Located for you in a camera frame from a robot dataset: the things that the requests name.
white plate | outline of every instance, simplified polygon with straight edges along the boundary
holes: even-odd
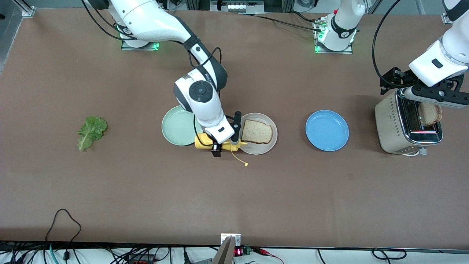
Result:
[[[256,144],[256,143],[247,142],[248,144],[240,146],[240,149],[252,155],[261,155],[271,150],[273,146],[275,145],[275,143],[277,142],[277,126],[272,121],[272,119],[270,119],[268,116],[264,114],[259,114],[259,113],[250,113],[250,114],[246,114],[242,116],[241,117],[241,130],[240,130],[241,139],[242,139],[242,130],[244,127],[244,121],[246,119],[262,122],[264,124],[271,126],[272,127],[272,140],[267,144]]]

bread slice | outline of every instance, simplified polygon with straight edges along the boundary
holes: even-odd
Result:
[[[419,103],[418,114],[422,118],[420,121],[424,126],[434,125],[441,120],[443,114],[439,105],[429,103]]]
[[[272,127],[267,124],[246,119],[243,126],[241,141],[267,144],[272,140]]]

plate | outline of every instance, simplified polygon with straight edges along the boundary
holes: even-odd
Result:
[[[315,147],[323,151],[336,151],[348,141],[348,125],[336,112],[321,110],[306,121],[306,136]]]
[[[267,144],[256,144],[256,143],[247,142],[248,144],[240,146],[240,149],[252,155],[261,155],[271,150],[273,146],[275,145],[275,143],[277,142],[277,133],[278,133],[277,126],[272,121],[272,119],[270,119],[268,116],[264,114],[259,114],[259,113],[250,113],[250,114],[246,114],[242,116],[241,117],[241,130],[240,130],[241,139],[242,139],[242,130],[244,127],[243,125],[246,119],[262,122],[264,124],[271,126],[272,127],[272,140],[270,140],[270,142]]]
[[[161,131],[167,141],[178,146],[187,146],[195,142],[194,114],[178,105],[169,110],[161,122]],[[203,132],[196,120],[198,133]]]

green plate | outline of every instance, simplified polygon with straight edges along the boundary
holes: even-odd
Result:
[[[165,139],[172,144],[178,146],[187,146],[195,141],[194,132],[194,114],[190,113],[182,106],[178,105],[169,110],[163,122],[161,122],[161,130]],[[198,133],[203,132],[196,120],[196,129]]]

white cable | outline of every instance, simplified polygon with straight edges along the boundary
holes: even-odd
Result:
[[[407,156],[407,157],[414,157],[414,156],[417,156],[418,154],[420,154],[419,150],[417,152],[415,152],[414,154],[401,154],[401,155],[404,155],[404,156]]]

